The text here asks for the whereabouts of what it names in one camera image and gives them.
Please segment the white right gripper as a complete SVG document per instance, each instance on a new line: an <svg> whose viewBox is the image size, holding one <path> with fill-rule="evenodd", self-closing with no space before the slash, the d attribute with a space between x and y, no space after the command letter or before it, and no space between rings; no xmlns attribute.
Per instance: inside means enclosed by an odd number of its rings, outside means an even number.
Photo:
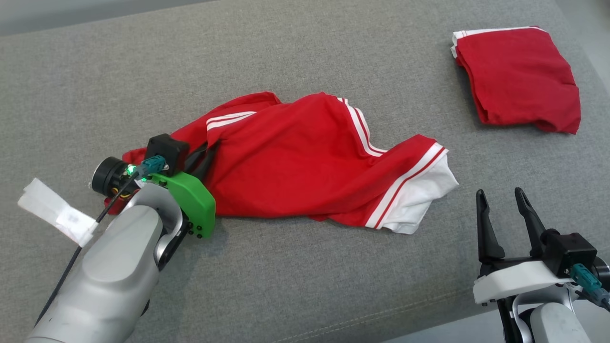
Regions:
<svg viewBox="0 0 610 343"><path fill-rule="evenodd" d="M543 255L541 236L546 230L520 187L514 189L517 208L524 218L532 258ZM479 262L505 258L489 219L483 189L476 193ZM557 277L541 261L523 262L491 272L474 282L476 304L498 306L506 343L568 343L573 339L571 278Z"/></svg>

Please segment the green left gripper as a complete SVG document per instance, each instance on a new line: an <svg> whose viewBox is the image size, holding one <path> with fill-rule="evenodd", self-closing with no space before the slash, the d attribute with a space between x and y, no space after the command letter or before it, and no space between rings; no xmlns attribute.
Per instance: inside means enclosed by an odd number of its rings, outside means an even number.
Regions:
<svg viewBox="0 0 610 343"><path fill-rule="evenodd" d="M203 182L211 169L220 145L220 142L213 145L206 142L196 148L187 156L184 170L174 176L154 173L145 177L148 182L161 185L169 191L189 221L192 222L192 231L206 239L212 236L215 228L216 201Z"/></svg>

